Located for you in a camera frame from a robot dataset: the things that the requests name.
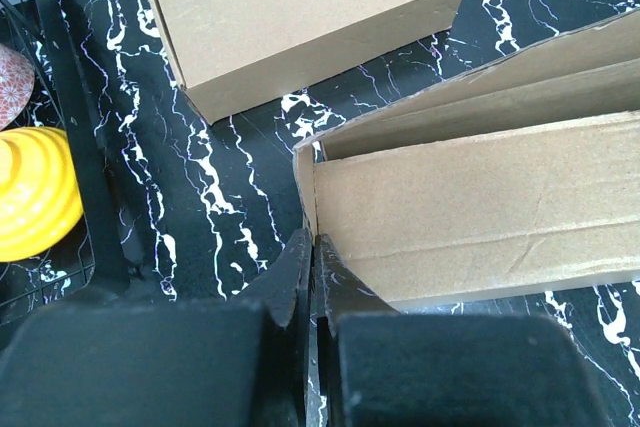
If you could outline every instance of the yellow ribbed object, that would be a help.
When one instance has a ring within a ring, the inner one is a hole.
[[[64,131],[0,132],[0,262],[47,250],[80,217],[82,202]]]

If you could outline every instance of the black marble surface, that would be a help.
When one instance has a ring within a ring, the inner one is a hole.
[[[129,295],[228,299],[268,268],[301,225],[291,168],[297,141],[638,2],[463,0],[450,32],[209,127],[176,89],[149,0],[63,0],[97,106],[92,127],[117,199],[122,246],[142,272]],[[64,242],[76,252],[82,236]],[[47,264],[51,271],[68,272],[58,260]],[[640,425],[640,283],[432,311],[554,317],[586,359],[611,425]]]

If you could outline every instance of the corrugated cardboard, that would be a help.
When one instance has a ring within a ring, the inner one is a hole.
[[[150,0],[180,86],[214,122],[448,29],[461,0]]]
[[[631,280],[637,109],[638,11],[306,139],[296,179],[310,227],[399,308]]]

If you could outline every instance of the orange patterned bowl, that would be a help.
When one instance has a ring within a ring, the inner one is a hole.
[[[0,130],[27,106],[35,76],[23,55],[0,44]]]

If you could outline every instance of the black metal rack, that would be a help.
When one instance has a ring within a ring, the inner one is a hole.
[[[0,42],[33,64],[36,86],[30,106],[8,128],[63,128],[71,148],[84,218],[57,245],[15,263],[0,263],[0,349],[36,307],[90,286],[98,299],[123,294],[128,262],[117,231],[117,215],[103,172],[104,158],[93,135],[91,104],[59,0],[0,0]]]

